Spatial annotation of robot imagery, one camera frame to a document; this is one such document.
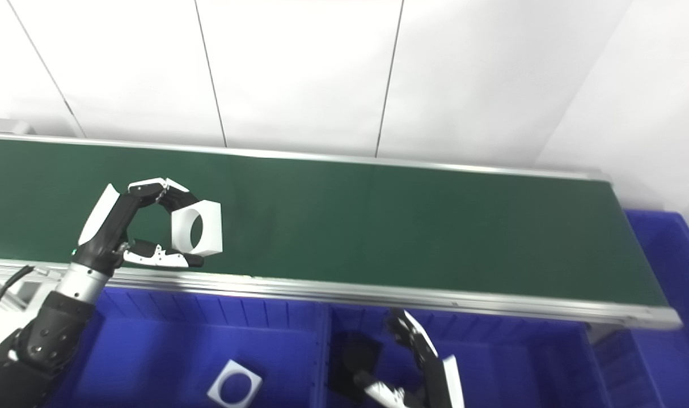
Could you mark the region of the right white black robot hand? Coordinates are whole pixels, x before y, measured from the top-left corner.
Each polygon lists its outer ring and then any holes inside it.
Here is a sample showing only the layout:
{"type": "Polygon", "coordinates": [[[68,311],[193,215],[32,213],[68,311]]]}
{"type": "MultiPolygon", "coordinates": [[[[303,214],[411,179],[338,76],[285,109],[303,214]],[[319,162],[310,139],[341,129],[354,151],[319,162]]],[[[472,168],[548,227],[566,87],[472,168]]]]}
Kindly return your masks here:
{"type": "Polygon", "coordinates": [[[388,384],[364,370],[353,375],[354,385],[383,407],[465,407],[456,356],[441,358],[422,324],[404,308],[391,308],[387,328],[396,343],[412,352],[424,378],[420,394],[388,384]]]}

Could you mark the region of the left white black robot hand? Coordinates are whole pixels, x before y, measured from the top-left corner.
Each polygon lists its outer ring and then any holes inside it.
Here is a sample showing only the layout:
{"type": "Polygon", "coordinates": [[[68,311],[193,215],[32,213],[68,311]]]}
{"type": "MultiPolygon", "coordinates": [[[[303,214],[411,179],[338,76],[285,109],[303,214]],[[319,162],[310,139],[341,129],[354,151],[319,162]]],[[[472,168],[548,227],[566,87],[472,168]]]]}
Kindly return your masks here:
{"type": "Polygon", "coordinates": [[[202,267],[204,258],[191,250],[166,249],[146,240],[131,240],[127,233],[143,207],[159,204],[172,215],[197,202],[188,188],[170,178],[134,182],[125,193],[108,184],[83,226],[70,261],[108,277],[124,262],[177,269],[202,267]]]}

